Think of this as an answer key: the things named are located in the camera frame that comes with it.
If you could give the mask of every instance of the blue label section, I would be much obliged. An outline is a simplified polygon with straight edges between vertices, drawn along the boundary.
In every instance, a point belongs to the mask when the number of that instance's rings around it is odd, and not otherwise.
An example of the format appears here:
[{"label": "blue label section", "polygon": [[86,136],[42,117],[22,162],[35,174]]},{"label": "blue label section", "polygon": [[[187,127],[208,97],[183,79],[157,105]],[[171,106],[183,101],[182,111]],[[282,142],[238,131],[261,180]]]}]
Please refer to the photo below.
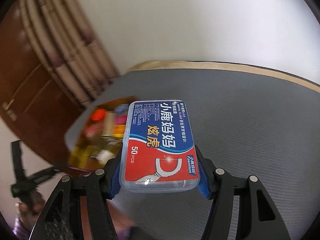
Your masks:
[{"label": "blue label section", "polygon": [[194,145],[183,101],[150,101],[134,104],[130,137],[172,154]]},{"label": "blue label section", "polygon": [[190,175],[196,175],[196,167],[195,167],[195,160],[193,155],[187,155],[187,163],[188,163],[188,173]]}]

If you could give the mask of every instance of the gray mat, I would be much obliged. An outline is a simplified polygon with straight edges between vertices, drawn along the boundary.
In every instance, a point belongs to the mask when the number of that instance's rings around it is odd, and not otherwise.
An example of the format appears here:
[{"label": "gray mat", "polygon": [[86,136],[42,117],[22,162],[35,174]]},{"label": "gray mat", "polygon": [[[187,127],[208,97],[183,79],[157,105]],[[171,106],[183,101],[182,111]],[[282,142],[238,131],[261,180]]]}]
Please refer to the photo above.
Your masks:
[{"label": "gray mat", "polygon": [[[256,174],[292,240],[302,237],[320,210],[319,93],[250,73],[148,70],[115,80],[94,104],[130,95],[185,101],[194,141],[204,157],[234,176]],[[92,108],[67,132],[69,149]],[[147,232],[168,240],[200,239],[211,206],[197,188],[156,195],[121,189],[113,203]],[[236,220],[235,209],[230,239],[235,237]]]}]

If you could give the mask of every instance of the silver screw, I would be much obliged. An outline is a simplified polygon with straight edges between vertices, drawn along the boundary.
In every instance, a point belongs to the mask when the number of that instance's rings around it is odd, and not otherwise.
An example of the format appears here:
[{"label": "silver screw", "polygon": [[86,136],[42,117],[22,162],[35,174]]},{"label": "silver screw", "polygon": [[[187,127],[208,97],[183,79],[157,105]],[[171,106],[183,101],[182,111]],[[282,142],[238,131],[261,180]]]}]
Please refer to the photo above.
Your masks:
[{"label": "silver screw", "polygon": [[62,177],[61,180],[62,180],[62,182],[67,182],[67,181],[69,181],[69,179],[70,179],[70,177],[68,175],[65,175]]},{"label": "silver screw", "polygon": [[249,179],[250,179],[252,182],[257,182],[257,181],[258,181],[258,178],[257,178],[256,176],[254,176],[254,175],[251,175],[251,176],[249,177]]},{"label": "silver screw", "polygon": [[97,175],[102,175],[104,173],[104,170],[103,169],[97,169],[96,170],[96,174]]},{"label": "silver screw", "polygon": [[223,175],[224,174],[224,169],[217,168],[216,169],[216,173],[219,174],[219,175]]}]

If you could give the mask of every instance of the white wall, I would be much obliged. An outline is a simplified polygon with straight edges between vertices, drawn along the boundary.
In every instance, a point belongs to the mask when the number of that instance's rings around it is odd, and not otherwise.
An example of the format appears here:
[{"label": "white wall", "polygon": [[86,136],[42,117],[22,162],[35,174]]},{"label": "white wall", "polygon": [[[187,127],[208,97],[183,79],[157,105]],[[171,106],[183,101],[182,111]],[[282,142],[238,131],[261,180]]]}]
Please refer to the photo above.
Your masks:
[{"label": "white wall", "polygon": [[[16,217],[15,203],[19,202],[18,198],[13,198],[10,193],[10,185],[15,183],[13,174],[13,166],[11,161],[10,142],[16,141],[18,138],[9,130],[3,120],[0,118],[0,211],[6,219],[9,226],[13,227]],[[49,163],[44,161],[24,144],[22,144],[23,163],[27,175],[50,167]],[[38,188],[47,200],[52,190],[57,185],[59,179],[63,176],[58,173],[55,177]]]},{"label": "white wall", "polygon": [[226,61],[320,84],[320,26],[303,0],[79,0],[121,73],[145,60]]}]

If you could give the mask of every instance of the dental floss box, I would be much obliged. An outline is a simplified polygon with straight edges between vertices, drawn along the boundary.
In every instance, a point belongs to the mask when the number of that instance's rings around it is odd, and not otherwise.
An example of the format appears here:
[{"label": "dental floss box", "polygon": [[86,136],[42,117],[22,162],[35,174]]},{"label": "dental floss box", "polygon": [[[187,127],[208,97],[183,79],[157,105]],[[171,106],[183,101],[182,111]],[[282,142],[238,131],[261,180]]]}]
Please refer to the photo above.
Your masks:
[{"label": "dental floss box", "polygon": [[185,102],[135,101],[123,138],[119,182],[136,193],[190,190],[200,175]]}]

